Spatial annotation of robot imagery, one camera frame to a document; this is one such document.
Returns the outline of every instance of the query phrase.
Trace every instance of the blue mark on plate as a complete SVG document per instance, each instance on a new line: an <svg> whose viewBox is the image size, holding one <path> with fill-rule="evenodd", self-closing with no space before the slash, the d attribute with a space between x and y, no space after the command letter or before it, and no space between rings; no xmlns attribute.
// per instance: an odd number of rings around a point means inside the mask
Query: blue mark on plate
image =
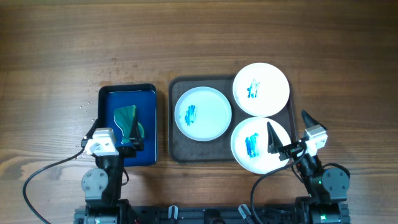
<svg viewBox="0 0 398 224"><path fill-rule="evenodd" d="M246 149L248 150L248 155L250 158L256 157L259 155L259 151L257 150L257 137L259 136L258 133L254 133L252 136L247 137L246 142Z"/></svg>
<svg viewBox="0 0 398 224"><path fill-rule="evenodd" d="M257 98L257 90L259 88L260 83L256 82L256 79L253 79L253 81L251 82L250 87L248 88L248 98Z"/></svg>
<svg viewBox="0 0 398 224"><path fill-rule="evenodd" d="M188 107L187 114L185 115L185 122L188 126L195 122L197 119L197 107L195 105L191 105Z"/></svg>

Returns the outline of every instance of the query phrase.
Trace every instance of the rectangular tray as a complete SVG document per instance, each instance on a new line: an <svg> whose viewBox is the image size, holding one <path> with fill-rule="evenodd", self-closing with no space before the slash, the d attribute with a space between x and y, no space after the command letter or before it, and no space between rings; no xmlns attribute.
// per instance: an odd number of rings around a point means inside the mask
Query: rectangular tray
<svg viewBox="0 0 398 224"><path fill-rule="evenodd" d="M123 106L137 106L138 122L144 127L144 150L135 158L126 158L125 166L149 166L157 161L156 87L153 84L104 86L98 93L98 126L112 128L116 147L122 146L122 131L113 111Z"/></svg>
<svg viewBox="0 0 398 224"><path fill-rule="evenodd" d="M177 77L169 85L169 154L178 163L200 163L200 162L233 162L234 156L231 152L231 135L234 128L246 118L251 118L235 102L232 85L235 75L214 76L189 76ZM232 109L232 120L228 129L220 137L207 142L200 142L186 137L178 129L174 120L174 109L178 99L188 90L208 86L214 88L228 99ZM292 102L292 88L285 107L277 114L270 116L285 128L292 141L296 140L296 128L294 123L294 111Z"/></svg>

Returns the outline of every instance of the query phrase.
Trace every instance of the wooden table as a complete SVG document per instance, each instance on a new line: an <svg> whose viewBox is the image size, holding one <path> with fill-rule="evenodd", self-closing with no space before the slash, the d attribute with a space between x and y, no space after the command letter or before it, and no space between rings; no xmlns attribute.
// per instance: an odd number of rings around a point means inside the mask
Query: wooden table
<svg viewBox="0 0 398 224"><path fill-rule="evenodd" d="M299 135L301 109L328 126L319 156L351 171L353 223L396 223L397 4L10 2L0 7L0 223L39 223L22 184L79 151L105 85L153 83L160 93L159 161L128 167L122 198L133 205L249 203L258 175L238 164L169 159L165 102L179 75L236 74L254 62L271 63L290 80ZM85 156L40 174L28 186L31 202L52 223L71 223L85 205L82 175L94 166ZM259 185L256 203L306 194L286 170Z"/></svg>

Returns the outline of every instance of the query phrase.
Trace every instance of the round white plate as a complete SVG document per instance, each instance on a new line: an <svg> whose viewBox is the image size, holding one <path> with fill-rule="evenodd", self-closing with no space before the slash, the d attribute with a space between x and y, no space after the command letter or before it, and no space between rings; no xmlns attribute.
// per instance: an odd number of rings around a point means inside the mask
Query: round white plate
<svg viewBox="0 0 398 224"><path fill-rule="evenodd" d="M174 110L177 127L196 141L218 138L228 128L232 118L231 105L218 90L196 87L178 99Z"/></svg>
<svg viewBox="0 0 398 224"><path fill-rule="evenodd" d="M253 63L242 68L234 79L232 91L243 111L259 117L278 113L290 94L285 75L268 63Z"/></svg>
<svg viewBox="0 0 398 224"><path fill-rule="evenodd" d="M266 174L286 165L279 153L268 153L267 122L270 122L284 146L290 144L286 130L269 118L248 118L240 122L231 136L231 149L237 162L248 171Z"/></svg>

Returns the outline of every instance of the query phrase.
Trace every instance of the green cloth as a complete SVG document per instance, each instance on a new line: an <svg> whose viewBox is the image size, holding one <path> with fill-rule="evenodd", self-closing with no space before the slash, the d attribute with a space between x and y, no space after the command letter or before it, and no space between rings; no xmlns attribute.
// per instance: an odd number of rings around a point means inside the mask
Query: green cloth
<svg viewBox="0 0 398 224"><path fill-rule="evenodd" d="M130 131L132 121L136 117L137 106L125 106L122 108L115 109L113 112L113 119L116 125L122 130L122 144L130 143ZM144 127L137 122L139 134L141 138L144 138Z"/></svg>

